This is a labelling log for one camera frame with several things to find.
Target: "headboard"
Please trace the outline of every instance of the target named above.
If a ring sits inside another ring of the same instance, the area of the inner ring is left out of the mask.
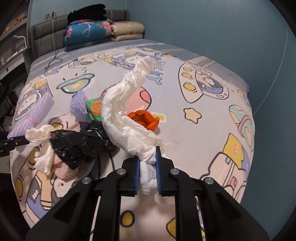
[[[106,10],[106,17],[113,21],[129,21],[129,12],[127,10]],[[68,14],[53,18],[54,26],[54,44],[56,49],[64,47],[63,32],[67,28]],[[52,18],[31,26],[30,30],[31,49],[34,59],[54,51],[52,45]]]

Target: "bed sheet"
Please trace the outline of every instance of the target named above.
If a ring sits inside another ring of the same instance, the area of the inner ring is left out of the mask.
[[[58,57],[63,61],[55,60],[46,71],[52,55],[43,56],[32,64],[13,127],[28,119],[38,100],[50,93],[54,106],[37,127],[51,124],[80,131],[70,108],[73,96],[79,90],[88,99],[103,96],[147,55],[156,63],[147,81],[132,95],[126,114],[144,109],[159,117],[156,134],[170,145],[167,155],[175,167],[194,178],[213,177],[240,202],[254,151],[255,127],[247,85],[225,67],[186,50],[144,39],[106,43],[60,52]],[[31,227],[78,180],[90,170],[95,177],[98,171],[97,163],[92,163],[82,166],[76,178],[61,180],[54,173],[45,176],[34,167],[34,153],[41,148],[27,146],[10,155],[16,195]],[[129,157],[121,149],[100,153],[101,177],[120,168]],[[160,207],[154,195],[122,198],[121,240],[174,240],[175,235],[174,205]]]

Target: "wall socket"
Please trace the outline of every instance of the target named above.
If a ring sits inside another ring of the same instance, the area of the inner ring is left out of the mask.
[[[54,12],[44,14],[44,18],[43,19],[50,18],[50,17],[52,17],[52,15],[54,15]]]

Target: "blue wall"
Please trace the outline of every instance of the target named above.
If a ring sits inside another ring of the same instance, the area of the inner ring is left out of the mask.
[[[273,238],[296,203],[296,39],[286,21],[269,0],[128,0],[127,10],[145,38],[209,57],[249,84],[255,153],[242,205]]]
[[[44,14],[55,11],[60,16],[98,3],[105,4],[106,9],[123,10],[126,7],[126,0],[31,0],[30,26],[44,21]]]

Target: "metal screw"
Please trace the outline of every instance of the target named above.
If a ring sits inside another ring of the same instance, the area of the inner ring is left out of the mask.
[[[177,169],[177,168],[173,168],[173,169],[171,169],[170,172],[171,172],[171,174],[173,174],[173,175],[178,175],[178,174],[180,173],[179,169]]]
[[[91,179],[89,177],[85,177],[82,179],[83,184],[89,184],[91,182]]]
[[[126,173],[126,170],[123,169],[123,168],[120,168],[120,169],[117,170],[117,174],[119,174],[119,175],[123,175],[125,173]]]
[[[205,183],[207,183],[207,184],[213,184],[214,183],[214,179],[213,178],[211,178],[211,177],[207,177],[206,179],[205,179]]]

